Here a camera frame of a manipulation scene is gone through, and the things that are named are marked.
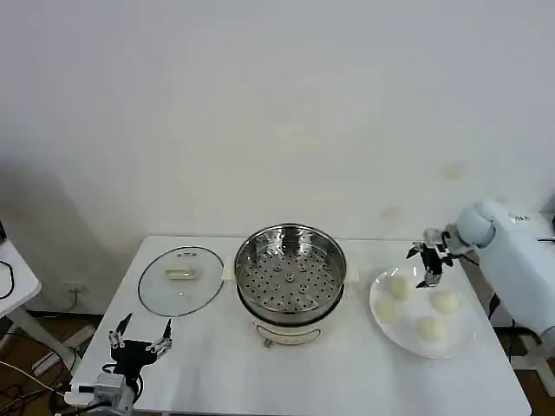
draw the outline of white wall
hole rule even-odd
[[[142,236],[418,237],[555,186],[555,3],[0,4],[0,215],[58,308]]]

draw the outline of power outlet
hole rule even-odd
[[[68,292],[86,293],[88,291],[85,282],[65,282],[63,288]]]

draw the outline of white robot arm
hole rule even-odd
[[[444,231],[426,230],[420,252],[427,269],[423,286],[436,285],[441,266],[474,250],[486,280],[520,325],[555,348],[555,256],[518,226],[514,215],[494,201],[467,207]]]
[[[466,208],[456,228],[514,320],[542,337],[555,328],[555,256],[545,245],[493,201]]]

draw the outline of glass lid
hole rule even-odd
[[[145,308],[161,316],[183,316],[204,308],[222,287],[224,264],[202,247],[179,247],[155,259],[139,281]]]

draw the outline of dough ball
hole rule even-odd
[[[388,279],[388,290],[395,298],[406,301],[413,291],[413,285],[405,276],[395,275]]]
[[[389,296],[383,296],[375,301],[375,314],[380,321],[396,324],[402,317],[402,305]]]
[[[445,325],[439,318],[421,316],[415,320],[416,334],[426,342],[439,342],[445,339]]]
[[[434,292],[432,294],[432,306],[442,314],[452,315],[460,309],[459,297],[449,291]]]

